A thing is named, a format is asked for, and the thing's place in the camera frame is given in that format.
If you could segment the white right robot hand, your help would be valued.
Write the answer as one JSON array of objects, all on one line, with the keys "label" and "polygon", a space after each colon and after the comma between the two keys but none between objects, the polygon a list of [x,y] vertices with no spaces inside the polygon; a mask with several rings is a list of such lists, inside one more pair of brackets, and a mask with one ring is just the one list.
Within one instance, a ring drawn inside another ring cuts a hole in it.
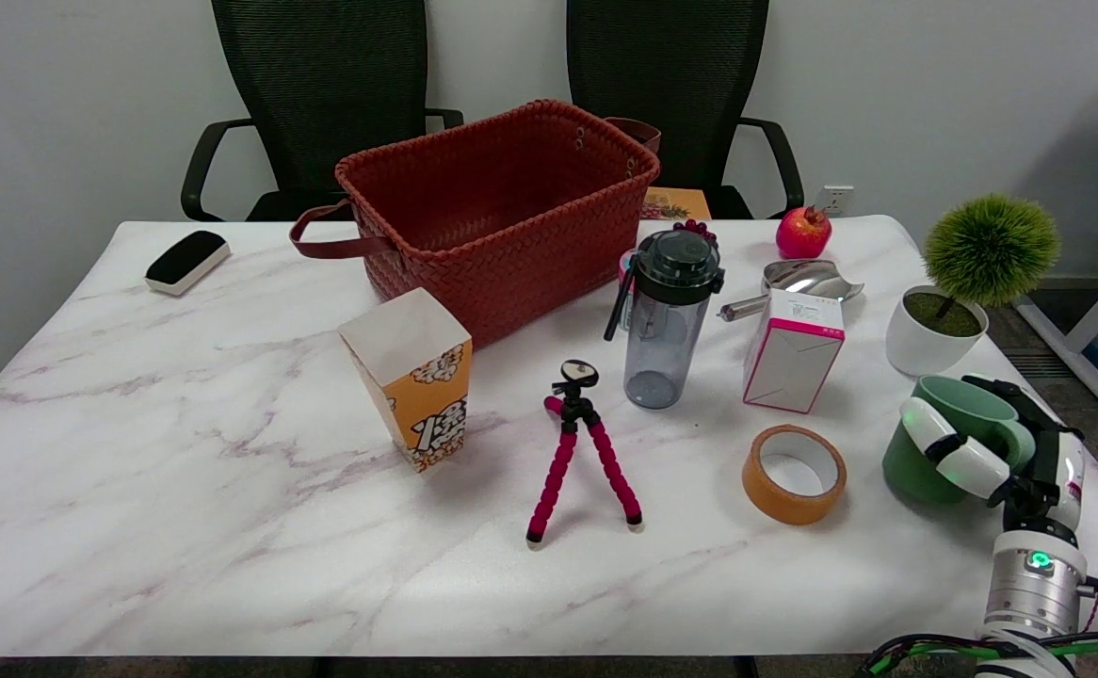
[{"label": "white right robot hand", "polygon": [[899,405],[881,468],[894,493],[928,505],[974,496],[1004,529],[1077,545],[1086,447],[1078,427],[1018,384],[923,375]]}]

